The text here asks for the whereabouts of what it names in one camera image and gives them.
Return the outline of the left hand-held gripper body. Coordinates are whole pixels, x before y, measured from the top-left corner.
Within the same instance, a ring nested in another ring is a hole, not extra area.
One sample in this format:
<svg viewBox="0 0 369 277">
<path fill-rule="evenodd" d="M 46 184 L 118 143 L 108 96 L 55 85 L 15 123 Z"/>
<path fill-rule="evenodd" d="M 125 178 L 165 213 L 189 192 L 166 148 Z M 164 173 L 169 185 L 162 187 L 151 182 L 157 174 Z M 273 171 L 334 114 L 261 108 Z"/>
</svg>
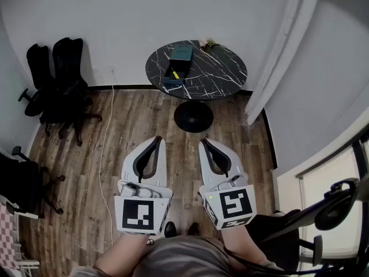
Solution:
<svg viewBox="0 0 369 277">
<path fill-rule="evenodd" d="M 114 197 L 117 230 L 136 235 L 159 236 L 170 208 L 173 192 L 169 188 L 118 181 Z"/>
</svg>

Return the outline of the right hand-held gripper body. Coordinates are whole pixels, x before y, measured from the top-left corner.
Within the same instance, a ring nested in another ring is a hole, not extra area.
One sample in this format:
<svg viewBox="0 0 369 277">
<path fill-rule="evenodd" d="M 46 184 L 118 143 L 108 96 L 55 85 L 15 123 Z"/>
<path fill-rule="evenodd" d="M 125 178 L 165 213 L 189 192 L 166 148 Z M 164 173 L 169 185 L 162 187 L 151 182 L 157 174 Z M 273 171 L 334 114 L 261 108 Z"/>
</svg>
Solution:
<svg viewBox="0 0 369 277">
<path fill-rule="evenodd" d="M 257 214 L 254 187 L 241 173 L 199 188 L 204 209 L 217 230 L 244 226 Z"/>
</svg>

